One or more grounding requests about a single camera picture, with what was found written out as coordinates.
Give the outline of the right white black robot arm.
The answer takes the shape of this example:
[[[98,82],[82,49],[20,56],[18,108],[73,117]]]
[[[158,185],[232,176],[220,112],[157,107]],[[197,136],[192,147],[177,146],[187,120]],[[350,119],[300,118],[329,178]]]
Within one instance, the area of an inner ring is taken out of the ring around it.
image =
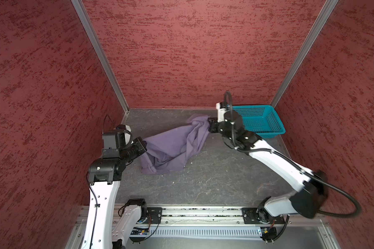
[[[260,135],[248,131],[242,116],[236,111],[219,109],[216,118],[209,118],[210,133],[219,133],[230,142],[230,147],[258,160],[282,177],[291,187],[291,192],[267,197],[257,207],[255,218],[263,223],[271,223],[276,217],[300,214],[305,218],[315,218],[327,199],[328,192],[321,183],[326,180],[323,172],[313,172],[280,153]]]

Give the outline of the teal plastic basket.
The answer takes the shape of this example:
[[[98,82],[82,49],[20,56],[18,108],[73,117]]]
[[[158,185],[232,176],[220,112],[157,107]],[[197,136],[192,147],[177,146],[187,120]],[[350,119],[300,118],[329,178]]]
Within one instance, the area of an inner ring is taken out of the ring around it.
[[[286,132],[277,112],[270,105],[234,106],[233,110],[242,116],[246,130],[264,139],[271,139]]]

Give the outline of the purple trousers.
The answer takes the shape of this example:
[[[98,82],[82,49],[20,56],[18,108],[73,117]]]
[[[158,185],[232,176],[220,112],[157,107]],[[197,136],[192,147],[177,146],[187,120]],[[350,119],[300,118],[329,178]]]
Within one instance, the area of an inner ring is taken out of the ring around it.
[[[144,139],[146,152],[140,157],[141,172],[155,175],[181,171],[203,148],[209,131],[209,116],[192,115],[184,126]]]

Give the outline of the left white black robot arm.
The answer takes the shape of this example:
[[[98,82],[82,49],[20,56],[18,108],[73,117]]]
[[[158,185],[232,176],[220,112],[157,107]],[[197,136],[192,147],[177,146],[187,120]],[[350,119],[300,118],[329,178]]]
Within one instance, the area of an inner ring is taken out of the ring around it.
[[[102,156],[86,176],[90,203],[83,249],[124,249],[137,223],[148,216],[144,199],[131,199],[120,210],[114,224],[115,199],[127,165],[146,152],[146,142],[134,138],[130,126],[121,124],[103,133]]]

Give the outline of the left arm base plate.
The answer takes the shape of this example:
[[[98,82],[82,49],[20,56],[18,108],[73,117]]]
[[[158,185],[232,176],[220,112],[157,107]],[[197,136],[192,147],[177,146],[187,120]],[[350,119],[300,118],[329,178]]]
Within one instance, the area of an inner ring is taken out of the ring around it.
[[[144,224],[160,224],[162,219],[162,207],[147,207],[147,217]]]

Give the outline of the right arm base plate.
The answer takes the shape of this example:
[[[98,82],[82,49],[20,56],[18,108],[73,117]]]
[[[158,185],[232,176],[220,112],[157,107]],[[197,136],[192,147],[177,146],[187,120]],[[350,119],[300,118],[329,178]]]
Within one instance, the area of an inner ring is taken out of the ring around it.
[[[265,209],[258,209],[256,207],[243,207],[241,209],[244,224],[259,224],[259,225],[281,225],[285,223],[284,217],[271,216]]]

